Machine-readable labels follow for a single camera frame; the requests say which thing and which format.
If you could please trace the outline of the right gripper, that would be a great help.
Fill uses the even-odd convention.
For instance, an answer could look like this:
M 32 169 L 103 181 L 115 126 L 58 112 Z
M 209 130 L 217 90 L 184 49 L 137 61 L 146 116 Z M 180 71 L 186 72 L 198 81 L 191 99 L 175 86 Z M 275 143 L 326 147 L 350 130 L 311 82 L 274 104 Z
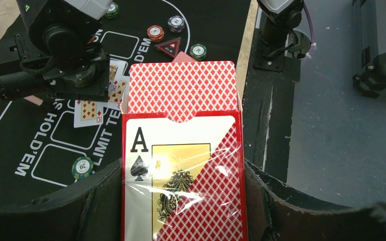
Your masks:
M 38 46 L 27 33 L 0 40 L 0 98 L 45 92 L 52 98 L 107 101 L 110 57 L 93 39 L 100 27 L 51 24 L 38 33 Z

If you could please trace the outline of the single green poker chip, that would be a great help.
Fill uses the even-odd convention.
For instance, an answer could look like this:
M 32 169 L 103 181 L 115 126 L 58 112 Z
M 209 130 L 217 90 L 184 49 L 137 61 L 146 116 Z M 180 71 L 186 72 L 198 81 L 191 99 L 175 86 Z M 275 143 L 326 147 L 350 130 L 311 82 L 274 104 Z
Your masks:
M 72 164 L 71 171 L 74 179 L 76 180 L 88 177 L 93 171 L 92 159 L 86 156 L 77 158 Z

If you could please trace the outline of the black red all-in triangle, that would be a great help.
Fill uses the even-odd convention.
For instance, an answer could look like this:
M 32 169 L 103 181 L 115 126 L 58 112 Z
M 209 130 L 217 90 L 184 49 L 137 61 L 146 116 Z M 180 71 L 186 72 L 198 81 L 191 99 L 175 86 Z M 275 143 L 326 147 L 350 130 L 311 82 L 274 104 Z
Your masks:
M 178 38 L 157 44 L 155 45 L 155 48 L 158 51 L 166 54 L 167 56 L 171 58 L 175 58 L 179 53 L 180 44 L 181 44 L 181 37 L 178 37 Z

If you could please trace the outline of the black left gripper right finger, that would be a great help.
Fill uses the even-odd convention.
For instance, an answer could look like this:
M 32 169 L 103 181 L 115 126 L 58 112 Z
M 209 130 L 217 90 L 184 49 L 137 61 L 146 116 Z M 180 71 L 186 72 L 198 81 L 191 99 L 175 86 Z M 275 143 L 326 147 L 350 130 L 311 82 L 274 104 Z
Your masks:
M 244 166 L 249 240 L 386 240 L 386 202 L 338 205 Z

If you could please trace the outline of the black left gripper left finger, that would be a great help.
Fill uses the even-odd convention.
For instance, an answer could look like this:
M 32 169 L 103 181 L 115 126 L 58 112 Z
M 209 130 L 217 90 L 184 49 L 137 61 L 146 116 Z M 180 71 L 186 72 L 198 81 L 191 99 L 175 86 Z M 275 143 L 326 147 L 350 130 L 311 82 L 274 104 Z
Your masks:
M 120 160 L 24 206 L 0 208 L 0 240 L 120 240 Z

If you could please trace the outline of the black poker table mat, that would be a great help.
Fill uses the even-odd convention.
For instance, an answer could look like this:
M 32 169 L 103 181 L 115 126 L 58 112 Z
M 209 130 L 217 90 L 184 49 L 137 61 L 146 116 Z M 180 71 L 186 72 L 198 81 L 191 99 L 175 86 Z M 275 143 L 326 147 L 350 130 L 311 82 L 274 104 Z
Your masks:
M 236 62 L 248 16 L 249 1 L 117 1 L 119 15 L 102 19 L 95 40 L 116 60 L 129 65 L 170 62 L 158 51 L 147 29 L 159 25 L 164 40 L 181 37 L 180 51 L 194 44 L 207 48 L 206 60 Z M 173 33 L 167 21 L 185 19 Z M 102 125 L 74 128 L 74 100 L 54 99 L 49 113 L 24 99 L 0 99 L 0 207 L 32 200 L 74 183 L 72 164 L 90 157 L 94 171 L 120 158 L 121 114 L 104 109 Z

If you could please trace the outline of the playing card deck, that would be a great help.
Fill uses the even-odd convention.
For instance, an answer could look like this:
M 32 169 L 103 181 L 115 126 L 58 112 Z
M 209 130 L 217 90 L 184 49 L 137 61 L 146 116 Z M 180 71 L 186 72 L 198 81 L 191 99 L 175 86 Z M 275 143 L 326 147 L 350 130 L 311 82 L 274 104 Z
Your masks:
M 135 64 L 122 116 L 121 240 L 247 240 L 231 61 Z

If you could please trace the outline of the ten of diamonds card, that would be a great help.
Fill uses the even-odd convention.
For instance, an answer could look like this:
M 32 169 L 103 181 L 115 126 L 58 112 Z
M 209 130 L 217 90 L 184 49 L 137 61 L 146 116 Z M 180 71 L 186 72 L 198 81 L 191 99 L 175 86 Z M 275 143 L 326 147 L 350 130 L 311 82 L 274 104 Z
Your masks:
M 102 102 L 76 100 L 74 108 L 74 128 L 97 126 L 104 122 L 104 106 Z

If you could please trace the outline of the grey equipment case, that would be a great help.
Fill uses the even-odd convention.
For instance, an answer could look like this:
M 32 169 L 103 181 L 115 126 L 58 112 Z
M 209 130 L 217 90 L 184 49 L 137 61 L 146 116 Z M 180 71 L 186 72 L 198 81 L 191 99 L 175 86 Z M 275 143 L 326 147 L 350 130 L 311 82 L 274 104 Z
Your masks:
M 365 97 L 386 98 L 386 1 L 353 1 L 353 88 Z

